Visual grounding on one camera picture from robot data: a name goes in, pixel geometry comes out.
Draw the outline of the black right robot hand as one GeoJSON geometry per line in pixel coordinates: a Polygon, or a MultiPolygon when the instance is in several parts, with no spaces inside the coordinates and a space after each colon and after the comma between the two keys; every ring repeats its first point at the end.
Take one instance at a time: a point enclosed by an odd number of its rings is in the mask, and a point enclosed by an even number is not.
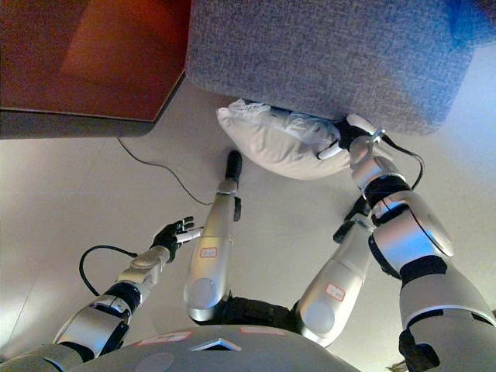
{"type": "Polygon", "coordinates": [[[342,150],[349,151],[352,142],[361,136],[380,141],[385,134],[384,129],[376,128],[367,119],[357,114],[349,114],[345,119],[335,122],[334,126],[339,132],[339,137],[327,148],[317,153],[319,160],[334,157],[342,150]]]}

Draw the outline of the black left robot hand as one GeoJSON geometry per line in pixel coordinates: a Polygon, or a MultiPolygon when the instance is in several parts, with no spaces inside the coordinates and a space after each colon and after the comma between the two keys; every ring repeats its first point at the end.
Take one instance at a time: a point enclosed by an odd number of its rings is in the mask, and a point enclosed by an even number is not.
{"type": "Polygon", "coordinates": [[[188,216],[166,225],[153,238],[150,248],[163,247],[168,253],[167,263],[174,261],[176,252],[184,243],[197,239],[202,234],[203,228],[195,229],[194,217],[188,216]]]}

